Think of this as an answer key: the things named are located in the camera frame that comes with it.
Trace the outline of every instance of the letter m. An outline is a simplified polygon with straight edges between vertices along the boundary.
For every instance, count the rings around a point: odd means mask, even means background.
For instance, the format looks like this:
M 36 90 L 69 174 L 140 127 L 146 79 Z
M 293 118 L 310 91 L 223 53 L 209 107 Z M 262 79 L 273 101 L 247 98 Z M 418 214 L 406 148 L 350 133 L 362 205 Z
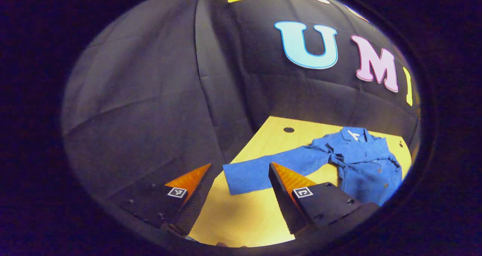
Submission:
M 378 57 L 377 52 L 375 52 L 368 40 L 359 36 L 351 36 L 351 39 L 356 42 L 360 50 L 360 69 L 357 71 L 357 77 L 363 81 L 372 82 L 374 75 L 370 72 L 371 66 L 378 84 L 382 82 L 385 74 L 387 74 L 384 80 L 385 87 L 395 93 L 398 92 L 397 72 L 393 54 L 382 48 L 380 57 Z

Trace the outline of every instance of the blue shirt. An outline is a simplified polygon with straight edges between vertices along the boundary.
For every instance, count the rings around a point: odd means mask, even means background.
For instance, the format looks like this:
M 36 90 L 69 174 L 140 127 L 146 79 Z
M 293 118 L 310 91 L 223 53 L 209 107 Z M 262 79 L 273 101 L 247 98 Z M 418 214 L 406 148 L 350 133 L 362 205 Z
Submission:
M 304 176 L 327 163 L 337 165 L 340 189 L 363 203 L 382 205 L 401 183 L 401 166 L 384 138 L 372 136 L 364 128 L 344 127 L 314 139 L 309 146 L 223 165 L 231 195 L 272 187 L 268 178 L 271 162 Z

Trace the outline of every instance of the shirt sleeve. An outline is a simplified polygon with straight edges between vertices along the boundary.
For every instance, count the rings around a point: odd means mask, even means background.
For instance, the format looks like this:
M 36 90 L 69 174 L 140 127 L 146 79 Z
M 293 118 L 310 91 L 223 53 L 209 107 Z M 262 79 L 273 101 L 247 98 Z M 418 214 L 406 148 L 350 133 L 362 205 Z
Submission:
M 301 146 L 254 160 L 223 165 L 223 169 L 229 193 L 237 195 L 272 187 L 268 177 L 271 162 L 306 176 L 327 164 L 329 157 L 329 153 L 316 146 Z

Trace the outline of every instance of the cyan letter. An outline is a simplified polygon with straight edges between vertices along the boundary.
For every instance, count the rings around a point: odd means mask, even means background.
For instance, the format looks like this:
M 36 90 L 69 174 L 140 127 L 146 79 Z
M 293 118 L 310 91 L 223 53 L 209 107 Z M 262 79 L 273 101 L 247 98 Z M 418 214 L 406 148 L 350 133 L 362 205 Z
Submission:
M 293 63 L 309 69 L 328 69 L 336 64 L 338 50 L 334 39 L 335 29 L 319 24 L 313 26 L 321 33 L 325 46 L 324 54 L 314 55 L 306 50 L 303 30 L 307 27 L 304 23 L 279 21 L 274 24 L 274 27 L 281 31 L 284 53 Z

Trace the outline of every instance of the yellow table surface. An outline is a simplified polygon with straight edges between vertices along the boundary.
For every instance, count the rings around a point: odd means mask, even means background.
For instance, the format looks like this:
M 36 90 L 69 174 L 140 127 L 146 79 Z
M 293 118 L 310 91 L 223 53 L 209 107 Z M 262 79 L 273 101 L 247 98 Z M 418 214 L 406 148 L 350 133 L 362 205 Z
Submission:
M 292 127 L 294 132 L 285 132 L 285 127 Z M 341 129 L 342 126 L 269 117 L 231 163 L 309 145 L 313 139 L 337 133 Z M 387 139 L 389 149 L 400 163 L 402 177 L 405 178 L 412 160 L 403 138 L 375 131 L 369 132 Z M 339 184 L 337 168 L 330 164 L 324 165 L 307 177 L 315 183 Z M 231 195 L 224 172 L 215 178 L 189 236 L 204 244 L 216 245 L 223 242 L 229 247 L 264 246 L 294 239 L 279 210 L 272 188 Z

